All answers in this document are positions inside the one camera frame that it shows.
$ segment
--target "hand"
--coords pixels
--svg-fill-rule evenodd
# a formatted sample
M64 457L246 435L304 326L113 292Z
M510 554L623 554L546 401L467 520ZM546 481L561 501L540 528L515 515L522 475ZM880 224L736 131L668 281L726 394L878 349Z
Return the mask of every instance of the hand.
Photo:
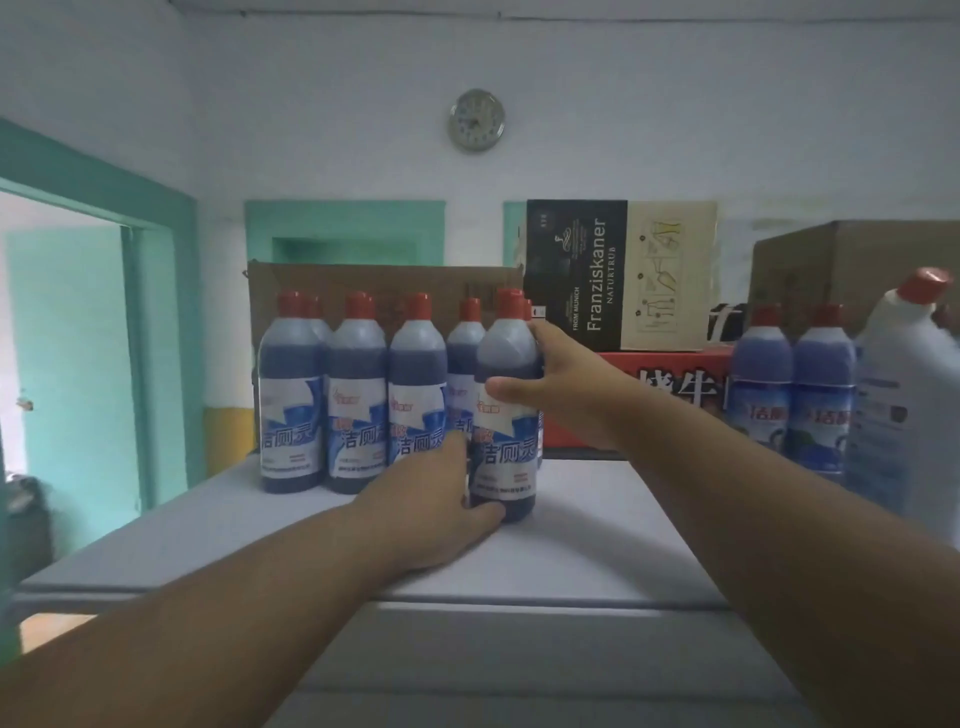
M385 539L401 570L434 567L452 561L503 521L500 503L465 507L466 479L467 438L448 432L439 448L390 466L350 508Z
M615 449L606 404L617 402L617 391L634 387L636 380L553 324L534 321L530 330L543 352L543 379L492 376L487 380L488 394L543 410L594 448Z

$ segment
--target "wall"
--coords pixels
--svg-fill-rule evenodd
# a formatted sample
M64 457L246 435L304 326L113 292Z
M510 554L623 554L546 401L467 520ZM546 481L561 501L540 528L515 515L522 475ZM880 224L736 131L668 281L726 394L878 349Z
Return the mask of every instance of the wall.
M4 3L0 116L194 192L184 22L164 0Z
M20 383L16 371L10 287L4 239L8 232L43 228L80 228L105 225L103 220L68 209L45 205L0 192L0 431L7 470L25 473L27 452L23 439L23 411L16 405Z
M535 196L719 198L744 220L960 214L954 24L189 28L208 406L252 406L244 200L446 199L454 265L499 264L502 202ZM444 114L475 85L502 98L507 132L467 157Z

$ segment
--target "cardboard box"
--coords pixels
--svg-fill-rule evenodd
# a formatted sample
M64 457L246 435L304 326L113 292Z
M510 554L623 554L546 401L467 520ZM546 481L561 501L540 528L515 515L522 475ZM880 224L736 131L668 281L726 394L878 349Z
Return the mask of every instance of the cardboard box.
M530 200L524 291L595 352L707 342L717 205Z
M459 321L459 304L478 298L484 326L496 318L497 288L520 288L522 273L516 268L436 267L417 265L293 265L261 263L247 266L250 285L250 320L253 350L276 317L276 294L298 290L315 294L324 302L324 318L336 328L344 318L344 298L349 291L366 291L376 303L376 320L387 341L403 325L403 302L411 293L428 293L433 300L433 323L444 335Z
M827 223L756 243L750 305L779 303L783 331L797 339L818 303L842 303L844 329L855 336L880 297L925 265L960 276L960 221ZM943 303L960 310L960 286ZM954 334L959 327L957 319Z
M617 369L682 397L720 417L732 347L705 352L611 352L600 354ZM584 444L550 418L543 423L545 448L581 449Z

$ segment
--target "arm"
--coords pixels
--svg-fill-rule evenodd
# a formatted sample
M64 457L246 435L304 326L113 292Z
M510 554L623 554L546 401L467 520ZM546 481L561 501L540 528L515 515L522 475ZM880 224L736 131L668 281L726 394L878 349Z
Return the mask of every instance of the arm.
M558 328L532 329L544 379L491 379L490 393L623 453L823 718L956 725L960 553L619 372Z
M262 725L368 598L407 570L449 561L500 523L499 504L463 507L466 460L464 438L448 436L350 505L12 663L0 671L3 725Z

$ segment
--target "clock face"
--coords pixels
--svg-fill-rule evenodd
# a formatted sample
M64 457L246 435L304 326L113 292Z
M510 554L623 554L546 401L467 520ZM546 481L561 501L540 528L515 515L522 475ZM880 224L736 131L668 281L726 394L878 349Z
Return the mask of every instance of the clock face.
M503 135L506 113L489 91L474 88L450 110L447 131L454 144L468 152L485 152Z

